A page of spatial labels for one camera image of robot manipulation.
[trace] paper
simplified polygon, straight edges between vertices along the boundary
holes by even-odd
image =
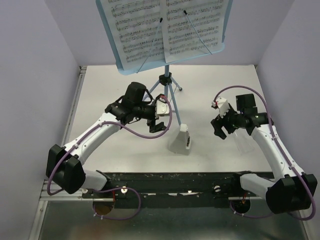
[[[161,0],[162,36],[167,63],[222,49],[228,0]],[[188,20],[192,21],[203,43]]]
[[[163,60],[164,45],[160,24],[160,0],[101,0],[124,70],[147,62]]]

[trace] white block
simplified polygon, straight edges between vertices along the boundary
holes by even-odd
[[[181,124],[169,139],[168,149],[176,154],[189,155],[191,138],[186,124]]]

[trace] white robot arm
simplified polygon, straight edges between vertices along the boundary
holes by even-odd
[[[149,95],[151,101],[143,101],[145,93]],[[105,175],[99,171],[83,170],[82,165],[97,147],[121,128],[132,132],[125,125],[132,123],[133,119],[135,121],[146,119],[150,133],[163,131],[158,136],[163,135],[169,129],[171,122],[169,121],[168,127],[165,127],[163,122],[156,124],[156,120],[169,115],[171,107],[161,101],[161,98],[163,96],[159,95],[152,102],[153,98],[146,86],[132,82],[125,95],[108,105],[101,117],[83,134],[63,147],[54,145],[49,150],[46,168],[49,183],[54,181],[69,194],[80,188],[97,191],[103,189],[108,181]]]
[[[274,180],[271,181],[249,171],[239,172],[238,187],[265,199],[275,214],[307,209],[311,200],[299,177],[302,177],[311,194],[314,195],[317,186],[315,176],[305,174],[304,170],[294,161],[279,138],[273,122],[271,127],[274,136],[272,135],[268,115],[266,112],[258,113],[253,94],[236,96],[236,103],[239,113],[223,97],[218,97],[212,102],[212,107],[219,109],[219,115],[211,121],[214,134],[225,139],[227,136],[222,127],[228,134],[238,128],[246,129],[261,148],[274,175]],[[281,153],[275,138],[292,165],[288,164]]]

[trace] white wall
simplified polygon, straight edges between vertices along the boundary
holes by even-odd
[[[257,72],[291,155],[320,181],[320,1],[295,0]],[[311,225],[320,238],[320,190]]]
[[[79,65],[114,64],[95,0],[45,0]],[[294,0],[234,0],[226,48],[186,64],[257,64]]]
[[[1,0],[0,33],[0,238],[26,240],[79,68],[44,0]]]

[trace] tripod legs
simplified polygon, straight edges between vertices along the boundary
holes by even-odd
[[[150,88],[150,90],[149,90],[149,92],[150,93],[152,93],[153,92],[153,90],[155,90],[156,89],[156,87],[159,85],[159,80],[158,81],[156,81],[156,83],[152,86],[152,88]],[[148,97],[148,95],[147,94],[145,94],[144,96],[143,96],[143,99],[142,99],[142,101],[144,101],[144,100],[146,100],[146,98]]]
[[[169,89],[170,89],[170,95],[171,95],[171,98],[172,98],[172,102],[173,102],[176,118],[177,118],[178,124],[180,126],[181,125],[181,119],[180,119],[180,115],[179,115],[179,111],[178,111],[178,106],[177,106],[177,102],[176,102],[176,98],[175,98],[175,93],[174,93],[174,90],[172,89],[172,85],[171,84],[169,84]]]
[[[176,85],[176,87],[179,89],[179,91],[182,91],[182,87],[180,87],[180,85],[176,82],[176,80],[171,77],[170,78],[172,80],[172,82]],[[150,88],[149,92],[152,93],[153,90],[156,89],[156,87],[159,85],[160,81],[156,81],[156,83]],[[178,123],[179,123],[179,126],[181,125],[181,120],[180,120],[180,115],[179,115],[179,112],[178,112],[178,106],[177,106],[177,102],[176,102],[176,98],[175,98],[175,93],[174,93],[174,90],[172,88],[172,84],[171,83],[167,83],[165,86],[164,86],[164,95],[168,98],[168,93],[170,91],[170,95],[171,95],[171,98],[172,98],[172,102],[173,102],[173,106],[174,106],[174,113],[176,114],[176,118],[178,120]],[[146,100],[146,98],[148,97],[147,94],[145,94],[143,96],[143,101]]]
[[[165,85],[164,86],[164,95],[165,95],[166,98],[168,98],[168,89],[169,89],[168,85]]]
[[[180,85],[177,83],[177,81],[171,77],[172,82],[176,85],[176,87],[179,89],[179,91],[182,91],[182,87],[180,87]]]

